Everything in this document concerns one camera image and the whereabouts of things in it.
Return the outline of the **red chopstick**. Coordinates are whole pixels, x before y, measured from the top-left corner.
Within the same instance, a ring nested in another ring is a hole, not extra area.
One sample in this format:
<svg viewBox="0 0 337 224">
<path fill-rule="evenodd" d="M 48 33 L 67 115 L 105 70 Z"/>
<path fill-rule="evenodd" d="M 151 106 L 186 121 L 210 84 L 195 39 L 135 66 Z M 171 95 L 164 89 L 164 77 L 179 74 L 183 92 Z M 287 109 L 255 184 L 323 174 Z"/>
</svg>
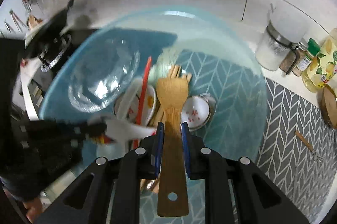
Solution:
<svg viewBox="0 0 337 224">
<path fill-rule="evenodd" d="M 148 76 L 149 76 L 150 69 L 151 69 L 151 63 L 152 63 L 152 57 L 149 56 L 147 63 L 146 63 L 146 67 L 144 69 L 144 74 L 143 74 L 143 82 L 142 82 L 142 89 L 141 89 L 140 100 L 139 100 L 139 105 L 138 105 L 138 113 L 135 119 L 136 125 L 141 125 L 141 121 L 142 121 L 142 112 L 143 112 L 144 100 L 146 97 Z"/>
</svg>

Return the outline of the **wooden spatula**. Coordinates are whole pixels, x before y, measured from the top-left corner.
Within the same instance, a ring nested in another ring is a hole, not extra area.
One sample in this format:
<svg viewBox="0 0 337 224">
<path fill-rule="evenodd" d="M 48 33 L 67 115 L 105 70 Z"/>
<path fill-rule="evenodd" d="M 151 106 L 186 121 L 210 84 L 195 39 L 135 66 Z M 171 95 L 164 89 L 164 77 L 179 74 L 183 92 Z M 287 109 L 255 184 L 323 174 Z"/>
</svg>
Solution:
<svg viewBox="0 0 337 224">
<path fill-rule="evenodd" d="M 183 217 L 189 214 L 185 163 L 181 134 L 181 112 L 189 94 L 185 79 L 161 78 L 156 92 L 166 121 L 159 180 L 157 214 Z"/>
</svg>

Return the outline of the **white spoon red handle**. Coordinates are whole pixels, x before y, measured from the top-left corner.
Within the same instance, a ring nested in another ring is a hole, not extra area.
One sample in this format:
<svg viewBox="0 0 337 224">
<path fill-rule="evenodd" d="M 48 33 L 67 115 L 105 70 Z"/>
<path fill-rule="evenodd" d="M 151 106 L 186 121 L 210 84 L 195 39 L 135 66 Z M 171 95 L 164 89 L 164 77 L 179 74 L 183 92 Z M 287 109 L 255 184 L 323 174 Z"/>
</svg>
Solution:
<svg viewBox="0 0 337 224">
<path fill-rule="evenodd" d="M 120 143 L 134 139 L 143 139 L 156 133 L 154 127 L 144 127 L 141 125 L 132 124 L 126 120 L 118 120 L 113 115 L 99 115 L 90 118 L 87 121 L 88 125 L 96 123 L 105 123 L 106 129 L 104 133 L 99 133 L 94 140 L 99 144 Z"/>
</svg>

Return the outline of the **white spoon floral small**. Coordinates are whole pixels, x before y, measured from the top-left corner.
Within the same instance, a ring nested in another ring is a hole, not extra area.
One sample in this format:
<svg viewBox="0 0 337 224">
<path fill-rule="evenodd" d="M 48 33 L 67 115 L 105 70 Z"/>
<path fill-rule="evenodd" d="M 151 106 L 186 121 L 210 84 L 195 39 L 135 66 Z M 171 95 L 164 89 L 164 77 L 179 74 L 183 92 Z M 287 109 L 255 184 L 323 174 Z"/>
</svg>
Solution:
<svg viewBox="0 0 337 224">
<path fill-rule="evenodd" d="M 209 121 L 211 108 L 209 102 L 198 96 L 189 97 L 181 112 L 181 122 L 187 123 L 190 131 L 200 129 Z"/>
</svg>

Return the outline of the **white spoon yellow pattern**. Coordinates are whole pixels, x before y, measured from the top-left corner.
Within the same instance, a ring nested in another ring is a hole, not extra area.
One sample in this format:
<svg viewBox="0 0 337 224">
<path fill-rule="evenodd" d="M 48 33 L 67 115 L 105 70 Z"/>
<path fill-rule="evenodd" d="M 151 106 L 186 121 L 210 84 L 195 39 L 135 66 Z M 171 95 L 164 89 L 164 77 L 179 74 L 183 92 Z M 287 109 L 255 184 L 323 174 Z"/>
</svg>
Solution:
<svg viewBox="0 0 337 224">
<path fill-rule="evenodd" d="M 148 126 L 156 109 L 156 92 L 152 85 L 147 86 L 140 125 Z"/>
</svg>

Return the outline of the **wooden chopstick pair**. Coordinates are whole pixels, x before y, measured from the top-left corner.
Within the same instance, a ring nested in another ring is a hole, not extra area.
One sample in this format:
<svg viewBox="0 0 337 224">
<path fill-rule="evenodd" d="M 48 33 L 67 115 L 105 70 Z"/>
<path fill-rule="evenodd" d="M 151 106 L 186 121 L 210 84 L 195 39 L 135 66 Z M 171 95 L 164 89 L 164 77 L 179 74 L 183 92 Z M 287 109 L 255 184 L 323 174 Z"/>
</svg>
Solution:
<svg viewBox="0 0 337 224">
<path fill-rule="evenodd" d="M 168 74 L 168 78 L 182 78 L 185 79 L 188 83 L 191 81 L 192 74 L 187 73 L 186 71 L 182 70 L 182 67 L 180 65 L 174 65 L 170 68 Z M 157 127 L 159 122 L 165 123 L 165 113 L 163 110 L 163 107 L 161 106 L 160 102 L 158 101 L 158 104 L 156 106 L 155 112 L 153 117 L 151 118 L 149 122 L 150 127 Z"/>
</svg>

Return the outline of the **metal fork wooden handle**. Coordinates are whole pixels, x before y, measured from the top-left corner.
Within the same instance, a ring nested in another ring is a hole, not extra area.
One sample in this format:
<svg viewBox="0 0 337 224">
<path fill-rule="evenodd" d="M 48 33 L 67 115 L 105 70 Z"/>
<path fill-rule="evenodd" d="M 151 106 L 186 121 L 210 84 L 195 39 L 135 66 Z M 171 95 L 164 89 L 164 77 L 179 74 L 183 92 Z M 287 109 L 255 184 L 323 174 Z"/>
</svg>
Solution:
<svg viewBox="0 0 337 224">
<path fill-rule="evenodd" d="M 323 158 L 318 155 L 318 153 L 314 150 L 312 144 L 310 144 L 309 141 L 307 141 L 304 136 L 298 131 L 295 131 L 295 135 L 296 137 L 298 137 L 300 139 L 300 141 L 302 143 L 304 143 L 304 145 L 309 149 L 309 151 L 312 153 L 313 157 L 314 157 L 314 161 L 317 163 L 322 163 L 323 162 Z"/>
</svg>

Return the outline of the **metal spoon wooden handle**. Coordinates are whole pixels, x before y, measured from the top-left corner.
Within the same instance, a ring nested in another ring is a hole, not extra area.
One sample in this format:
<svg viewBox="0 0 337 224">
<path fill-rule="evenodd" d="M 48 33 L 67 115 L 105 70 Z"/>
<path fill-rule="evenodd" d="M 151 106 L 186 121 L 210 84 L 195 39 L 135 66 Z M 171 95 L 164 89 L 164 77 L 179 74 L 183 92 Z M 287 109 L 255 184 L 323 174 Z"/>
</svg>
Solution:
<svg viewBox="0 0 337 224">
<path fill-rule="evenodd" d="M 192 97 L 192 110 L 189 117 L 190 131 L 197 131 L 211 120 L 217 108 L 217 102 L 210 94 Z"/>
</svg>

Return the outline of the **white plastic rice paddle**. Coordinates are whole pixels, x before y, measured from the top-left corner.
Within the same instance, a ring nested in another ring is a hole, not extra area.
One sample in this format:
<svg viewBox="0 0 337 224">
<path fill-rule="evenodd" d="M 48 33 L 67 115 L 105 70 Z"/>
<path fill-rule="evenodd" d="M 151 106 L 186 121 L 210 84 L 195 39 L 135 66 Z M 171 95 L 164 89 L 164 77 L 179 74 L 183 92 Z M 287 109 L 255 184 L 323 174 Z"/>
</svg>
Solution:
<svg viewBox="0 0 337 224">
<path fill-rule="evenodd" d="M 128 110 L 129 110 L 130 105 L 131 105 L 131 102 L 132 102 L 133 98 L 136 96 L 139 89 L 142 87 L 142 82 L 143 82 L 143 79 L 140 76 L 135 77 L 131 81 L 129 87 L 126 89 L 126 91 L 125 91 L 125 93 L 122 97 L 119 108 L 116 112 L 116 118 L 118 120 L 125 120 L 126 119 Z"/>
</svg>

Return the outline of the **grey chevron table mat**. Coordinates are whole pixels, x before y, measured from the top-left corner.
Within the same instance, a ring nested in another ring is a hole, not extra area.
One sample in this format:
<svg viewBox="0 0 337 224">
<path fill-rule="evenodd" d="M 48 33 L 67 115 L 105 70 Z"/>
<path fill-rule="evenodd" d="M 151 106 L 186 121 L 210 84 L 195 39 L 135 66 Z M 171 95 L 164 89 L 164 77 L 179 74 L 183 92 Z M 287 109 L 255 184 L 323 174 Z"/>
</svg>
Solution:
<svg viewBox="0 0 337 224">
<path fill-rule="evenodd" d="M 314 223 L 336 175 L 336 130 L 325 124 L 320 109 L 247 67 L 201 52 L 160 56 L 149 82 L 165 77 L 173 64 L 192 74 L 190 95 L 208 93 L 217 102 L 214 116 L 195 134 L 227 159 L 253 160 Z M 314 161 L 296 130 L 322 163 Z"/>
</svg>

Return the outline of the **black wok pan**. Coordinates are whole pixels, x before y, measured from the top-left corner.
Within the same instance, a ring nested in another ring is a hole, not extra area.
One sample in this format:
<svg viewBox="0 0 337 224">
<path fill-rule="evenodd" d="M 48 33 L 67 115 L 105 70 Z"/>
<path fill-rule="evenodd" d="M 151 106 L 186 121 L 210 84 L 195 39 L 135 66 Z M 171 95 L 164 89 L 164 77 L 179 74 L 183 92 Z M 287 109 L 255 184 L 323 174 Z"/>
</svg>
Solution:
<svg viewBox="0 0 337 224">
<path fill-rule="evenodd" d="M 54 41 L 67 24 L 68 11 L 74 5 L 74 0 L 69 0 L 67 6 L 49 19 L 34 35 L 23 53 L 24 59 L 37 57 L 48 43 Z"/>
</svg>

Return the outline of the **brown ceramic bowl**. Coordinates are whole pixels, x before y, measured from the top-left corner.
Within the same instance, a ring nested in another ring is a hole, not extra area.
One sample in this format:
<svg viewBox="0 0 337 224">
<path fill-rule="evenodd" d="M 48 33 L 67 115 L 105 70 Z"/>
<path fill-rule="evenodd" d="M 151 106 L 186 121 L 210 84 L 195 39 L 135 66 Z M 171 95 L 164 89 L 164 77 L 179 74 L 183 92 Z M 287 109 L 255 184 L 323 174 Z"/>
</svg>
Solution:
<svg viewBox="0 0 337 224">
<path fill-rule="evenodd" d="M 336 94 L 329 85 L 322 89 L 320 109 L 325 123 L 336 129 Z"/>
</svg>

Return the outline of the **green lid spice bottle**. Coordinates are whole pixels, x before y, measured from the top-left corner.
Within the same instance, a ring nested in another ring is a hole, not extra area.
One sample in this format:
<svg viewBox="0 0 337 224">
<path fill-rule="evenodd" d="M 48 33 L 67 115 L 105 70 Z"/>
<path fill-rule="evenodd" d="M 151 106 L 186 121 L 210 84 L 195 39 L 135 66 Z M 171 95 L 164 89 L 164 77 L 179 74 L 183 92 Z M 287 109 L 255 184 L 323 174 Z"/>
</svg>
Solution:
<svg viewBox="0 0 337 224">
<path fill-rule="evenodd" d="M 300 59 L 297 66 L 293 69 L 293 74 L 297 77 L 300 77 L 302 72 L 311 64 L 313 59 L 319 53 L 320 47 L 318 43 L 312 38 L 308 40 L 308 49 L 304 56 Z"/>
</svg>

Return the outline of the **yellow dish soap bottle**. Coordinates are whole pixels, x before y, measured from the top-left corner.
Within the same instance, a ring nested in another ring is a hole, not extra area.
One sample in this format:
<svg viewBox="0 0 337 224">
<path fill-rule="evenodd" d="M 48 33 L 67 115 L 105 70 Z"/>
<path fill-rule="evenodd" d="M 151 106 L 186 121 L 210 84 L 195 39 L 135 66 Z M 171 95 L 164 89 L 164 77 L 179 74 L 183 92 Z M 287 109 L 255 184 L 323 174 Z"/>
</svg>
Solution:
<svg viewBox="0 0 337 224">
<path fill-rule="evenodd" d="M 318 92 L 336 75 L 336 28 L 326 37 L 320 51 L 302 73 L 302 81 L 310 92 Z"/>
</svg>

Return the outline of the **glass jar white powder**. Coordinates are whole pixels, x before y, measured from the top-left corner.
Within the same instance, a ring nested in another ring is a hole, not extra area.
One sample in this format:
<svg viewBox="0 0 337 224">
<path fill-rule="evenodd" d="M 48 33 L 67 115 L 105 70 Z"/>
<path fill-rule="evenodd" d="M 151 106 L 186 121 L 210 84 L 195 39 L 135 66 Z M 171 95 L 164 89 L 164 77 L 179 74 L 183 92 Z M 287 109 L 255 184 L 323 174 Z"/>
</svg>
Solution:
<svg viewBox="0 0 337 224">
<path fill-rule="evenodd" d="M 257 62 L 269 71 L 279 69 L 292 44 L 299 43 L 308 30 L 304 15 L 285 4 L 271 6 L 269 21 L 255 51 Z"/>
</svg>

